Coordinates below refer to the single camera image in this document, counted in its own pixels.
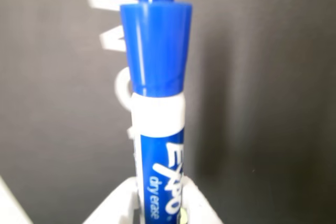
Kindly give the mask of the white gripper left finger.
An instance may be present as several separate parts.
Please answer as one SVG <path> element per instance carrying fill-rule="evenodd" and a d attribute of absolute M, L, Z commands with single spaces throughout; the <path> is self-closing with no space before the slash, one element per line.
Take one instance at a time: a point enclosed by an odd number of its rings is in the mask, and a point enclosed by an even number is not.
<path fill-rule="evenodd" d="M 134 223 L 139 209 L 136 178 L 129 177 L 117 186 L 83 223 Z"/>

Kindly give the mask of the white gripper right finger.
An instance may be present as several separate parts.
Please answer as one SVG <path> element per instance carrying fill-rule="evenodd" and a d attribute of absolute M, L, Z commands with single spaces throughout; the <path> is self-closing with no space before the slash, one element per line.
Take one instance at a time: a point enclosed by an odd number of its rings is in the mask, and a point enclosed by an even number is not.
<path fill-rule="evenodd" d="M 183 177 L 183 208 L 187 212 L 187 223 L 223 224 L 207 198 L 189 177 Z"/>

